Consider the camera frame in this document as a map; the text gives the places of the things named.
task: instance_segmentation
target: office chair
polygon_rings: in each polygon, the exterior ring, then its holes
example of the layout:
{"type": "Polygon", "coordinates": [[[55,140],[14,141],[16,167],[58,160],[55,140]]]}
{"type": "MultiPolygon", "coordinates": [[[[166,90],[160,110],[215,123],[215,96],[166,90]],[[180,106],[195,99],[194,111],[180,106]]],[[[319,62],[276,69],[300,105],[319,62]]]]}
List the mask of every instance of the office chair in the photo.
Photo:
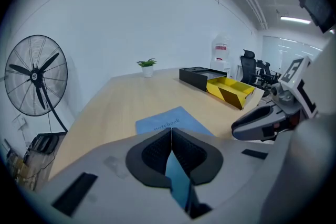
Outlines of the office chair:
{"type": "Polygon", "coordinates": [[[264,72],[264,63],[262,60],[257,60],[257,67],[260,68],[259,75],[263,75],[265,72],[264,72]]]}
{"type": "Polygon", "coordinates": [[[254,57],[255,57],[254,52],[250,50],[244,50],[244,55],[240,57],[240,60],[242,62],[241,67],[243,69],[243,78],[241,82],[264,90],[265,92],[262,95],[262,97],[266,97],[267,95],[270,94],[270,91],[263,86],[265,74],[262,75],[256,74],[257,63],[254,57]],[[261,78],[260,84],[255,83],[257,77],[261,78]]]}
{"type": "Polygon", "coordinates": [[[264,82],[270,85],[273,85],[275,83],[278,83],[278,78],[280,77],[280,74],[275,72],[275,75],[271,75],[271,71],[269,70],[270,63],[265,62],[264,70],[267,76],[265,76],[264,82]]]}

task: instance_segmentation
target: fan stand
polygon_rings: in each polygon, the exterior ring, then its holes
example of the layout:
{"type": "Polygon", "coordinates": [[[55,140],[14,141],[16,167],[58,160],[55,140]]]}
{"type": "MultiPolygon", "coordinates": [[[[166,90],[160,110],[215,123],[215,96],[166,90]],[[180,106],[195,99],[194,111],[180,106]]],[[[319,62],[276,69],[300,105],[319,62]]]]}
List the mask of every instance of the fan stand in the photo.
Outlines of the fan stand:
{"type": "Polygon", "coordinates": [[[55,115],[56,120],[57,120],[57,121],[59,122],[59,124],[62,126],[62,128],[64,129],[64,131],[68,132],[68,130],[66,129],[66,127],[65,127],[64,124],[62,123],[61,119],[60,119],[59,116],[57,115],[57,113],[56,113],[56,111],[55,111],[53,105],[51,104],[51,101],[50,101],[49,96],[48,96],[48,94],[47,94],[47,90],[46,90],[46,88],[44,87],[43,84],[42,84],[41,88],[42,88],[43,93],[44,93],[44,95],[45,95],[45,97],[46,97],[46,100],[47,100],[47,102],[48,102],[48,104],[49,104],[49,106],[50,106],[50,108],[51,108],[51,111],[52,111],[53,114],[55,115]]]}

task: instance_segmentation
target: blue notebook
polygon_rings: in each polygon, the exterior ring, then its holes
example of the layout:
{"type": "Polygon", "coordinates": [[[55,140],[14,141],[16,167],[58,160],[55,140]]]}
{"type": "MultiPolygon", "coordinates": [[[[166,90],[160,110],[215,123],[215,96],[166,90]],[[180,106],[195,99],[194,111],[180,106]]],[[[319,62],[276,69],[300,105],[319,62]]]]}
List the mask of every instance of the blue notebook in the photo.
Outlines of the blue notebook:
{"type": "MultiPolygon", "coordinates": [[[[194,132],[213,135],[181,106],[167,112],[139,120],[135,123],[137,134],[159,131],[167,127],[186,128],[194,132]]],[[[188,198],[190,180],[184,173],[173,152],[171,152],[167,161],[166,176],[172,180],[172,196],[184,209],[188,198]]]]}

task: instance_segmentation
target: fan blade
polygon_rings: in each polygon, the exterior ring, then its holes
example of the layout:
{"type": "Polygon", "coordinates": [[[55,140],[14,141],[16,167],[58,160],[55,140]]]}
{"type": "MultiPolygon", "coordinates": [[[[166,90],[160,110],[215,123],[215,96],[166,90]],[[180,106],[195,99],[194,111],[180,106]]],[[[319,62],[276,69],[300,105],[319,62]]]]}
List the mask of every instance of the fan blade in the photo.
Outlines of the fan blade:
{"type": "Polygon", "coordinates": [[[44,70],[46,70],[47,67],[51,65],[51,63],[57,58],[58,55],[59,53],[55,54],[48,61],[46,61],[44,65],[40,68],[39,72],[43,72],[44,70]]]}
{"type": "Polygon", "coordinates": [[[31,72],[28,69],[25,69],[24,67],[17,66],[17,65],[12,65],[12,64],[10,64],[9,67],[14,69],[17,72],[20,72],[21,74],[30,76],[31,72]]]}
{"type": "Polygon", "coordinates": [[[41,89],[39,87],[36,87],[35,89],[36,89],[37,98],[40,101],[41,106],[43,107],[43,109],[46,109],[46,107],[44,106],[44,103],[43,103],[41,89]]]}

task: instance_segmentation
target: glass partition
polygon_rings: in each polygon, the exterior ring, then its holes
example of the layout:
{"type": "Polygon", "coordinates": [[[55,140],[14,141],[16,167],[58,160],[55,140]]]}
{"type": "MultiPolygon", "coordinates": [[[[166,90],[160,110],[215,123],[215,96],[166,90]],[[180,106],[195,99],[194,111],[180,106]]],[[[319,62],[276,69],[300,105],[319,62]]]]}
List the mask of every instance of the glass partition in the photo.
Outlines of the glass partition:
{"type": "Polygon", "coordinates": [[[262,61],[270,63],[269,69],[282,73],[288,69],[294,59],[309,56],[314,61],[322,51],[309,44],[278,37],[263,36],[262,61]]]}

